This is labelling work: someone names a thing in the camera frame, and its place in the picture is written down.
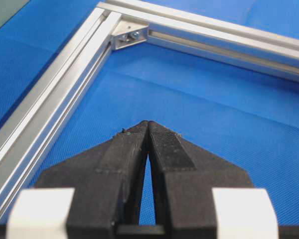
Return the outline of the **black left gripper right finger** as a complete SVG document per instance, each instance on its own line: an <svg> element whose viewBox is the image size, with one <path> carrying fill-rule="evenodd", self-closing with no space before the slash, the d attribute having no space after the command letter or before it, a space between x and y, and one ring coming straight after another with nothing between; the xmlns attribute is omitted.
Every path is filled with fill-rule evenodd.
<svg viewBox="0 0 299 239"><path fill-rule="evenodd" d="M212 188L252 188L248 173L157 122L148 133L156 223L170 239L216 238Z"/></svg>

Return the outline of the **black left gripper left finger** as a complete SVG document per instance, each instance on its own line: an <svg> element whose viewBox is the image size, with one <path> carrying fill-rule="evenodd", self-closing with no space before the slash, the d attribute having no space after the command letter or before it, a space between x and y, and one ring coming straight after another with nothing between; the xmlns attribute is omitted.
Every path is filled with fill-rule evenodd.
<svg viewBox="0 0 299 239"><path fill-rule="evenodd" d="M74 188L66 221L71 239L113 239L118 224L139 222L148 122L42 171L35 188Z"/></svg>

